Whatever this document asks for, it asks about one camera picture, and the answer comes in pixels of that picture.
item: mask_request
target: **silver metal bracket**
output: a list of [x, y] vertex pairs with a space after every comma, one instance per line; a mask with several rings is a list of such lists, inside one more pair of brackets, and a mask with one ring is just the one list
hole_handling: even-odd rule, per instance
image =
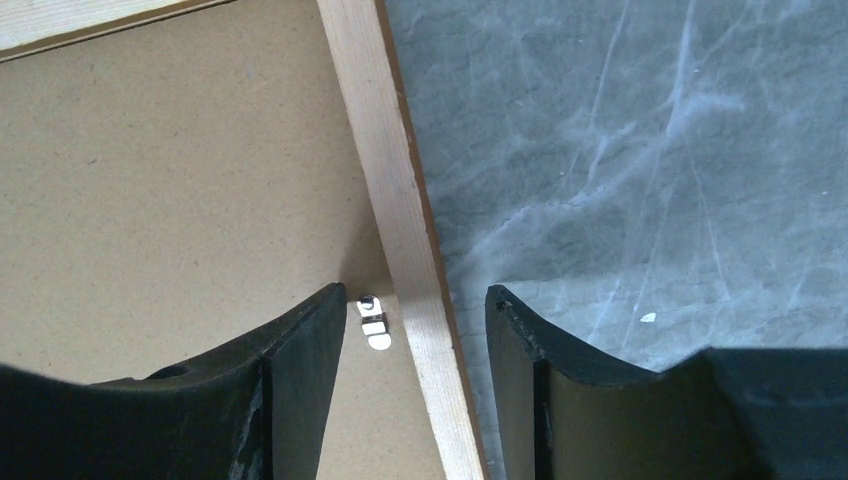
[[368, 339], [368, 345], [374, 350], [385, 350], [392, 344], [392, 336], [386, 323], [386, 314], [380, 299], [374, 295], [363, 295], [356, 302], [356, 309], [362, 316], [362, 333]]

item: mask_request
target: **wooden edge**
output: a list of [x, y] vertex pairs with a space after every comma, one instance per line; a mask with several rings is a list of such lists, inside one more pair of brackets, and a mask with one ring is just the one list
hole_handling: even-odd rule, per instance
[[96, 12], [92, 12], [92, 25], [86, 28], [56, 33], [34, 42], [0, 50], [0, 63], [232, 1], [234, 0], [176, 1], [171, 5], [140, 11], [133, 15], [102, 23], [98, 22]]
[[488, 478], [383, 0], [318, 0], [448, 480]]

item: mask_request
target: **scratched gray surface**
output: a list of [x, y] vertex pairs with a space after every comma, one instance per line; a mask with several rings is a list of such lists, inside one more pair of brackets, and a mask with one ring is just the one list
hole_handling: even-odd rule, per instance
[[490, 284], [655, 370], [848, 346], [844, 0], [387, 3], [496, 477]]

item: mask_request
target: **blue-gray floor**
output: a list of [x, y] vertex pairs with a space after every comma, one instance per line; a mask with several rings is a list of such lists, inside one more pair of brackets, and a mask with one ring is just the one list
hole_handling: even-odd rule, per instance
[[496, 478], [486, 287], [620, 358], [848, 346], [844, 0], [388, 0]]

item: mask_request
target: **wooden strip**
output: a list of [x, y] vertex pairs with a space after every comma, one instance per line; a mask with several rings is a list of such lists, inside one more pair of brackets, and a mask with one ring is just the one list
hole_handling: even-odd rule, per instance
[[2, 0], [0, 62], [232, 0]]
[[477, 416], [382, 0], [318, 0], [448, 480], [479, 480]]

